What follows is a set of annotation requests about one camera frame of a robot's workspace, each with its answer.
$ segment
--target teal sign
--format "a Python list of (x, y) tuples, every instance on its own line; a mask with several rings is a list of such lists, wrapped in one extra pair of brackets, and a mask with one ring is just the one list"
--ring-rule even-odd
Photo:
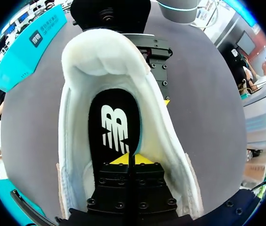
[(1, 90), (10, 91), (35, 71), (51, 40), (66, 22), (65, 13), (59, 5), (45, 12), (20, 33), (0, 62)]

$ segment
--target display screen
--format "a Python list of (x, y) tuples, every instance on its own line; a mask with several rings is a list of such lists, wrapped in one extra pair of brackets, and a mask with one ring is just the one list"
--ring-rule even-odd
[(12, 32), (15, 30), (15, 28), (16, 28), (16, 24), (15, 24), (15, 23), (12, 23), (12, 24), (8, 27), (8, 29), (5, 31), (5, 34), (10, 34), (10, 33), (12, 33)]
[(23, 22), (26, 18), (28, 17), (28, 12), (24, 13), (23, 15), (21, 15), (18, 20), (19, 22)]
[(249, 55), (256, 47), (255, 43), (251, 40), (248, 34), (244, 31), (242, 37), (237, 42), (240, 47), (247, 55)]

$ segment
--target black insole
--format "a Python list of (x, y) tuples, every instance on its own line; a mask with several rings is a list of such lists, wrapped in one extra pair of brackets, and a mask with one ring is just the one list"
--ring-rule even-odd
[(89, 145), (95, 185), (98, 171), (127, 152), (135, 152), (141, 120), (134, 97), (123, 89), (108, 89), (93, 99), (88, 120)]

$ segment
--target gray circular table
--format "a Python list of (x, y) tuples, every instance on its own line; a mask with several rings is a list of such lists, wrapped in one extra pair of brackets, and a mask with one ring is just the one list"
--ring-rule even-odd
[[(14, 185), (46, 216), (61, 217), (58, 201), (58, 112), (64, 84), (61, 53), (81, 30), (68, 23), (48, 46), (34, 74), (6, 94), (2, 155)], [(168, 39), (167, 61), (175, 131), (195, 169), (210, 212), (231, 197), (242, 180), (246, 131), (242, 102), (221, 54), (198, 28), (163, 18), (157, 3), (145, 33)]]

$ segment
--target shoe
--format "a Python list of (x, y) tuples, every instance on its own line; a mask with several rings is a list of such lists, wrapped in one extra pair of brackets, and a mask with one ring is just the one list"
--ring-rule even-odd
[(202, 216), (190, 160), (150, 67), (134, 44), (111, 30), (89, 30), (66, 45), (62, 67), (58, 154), (66, 218), (69, 208), (87, 211), (97, 171), (127, 152), (161, 163), (179, 216)]

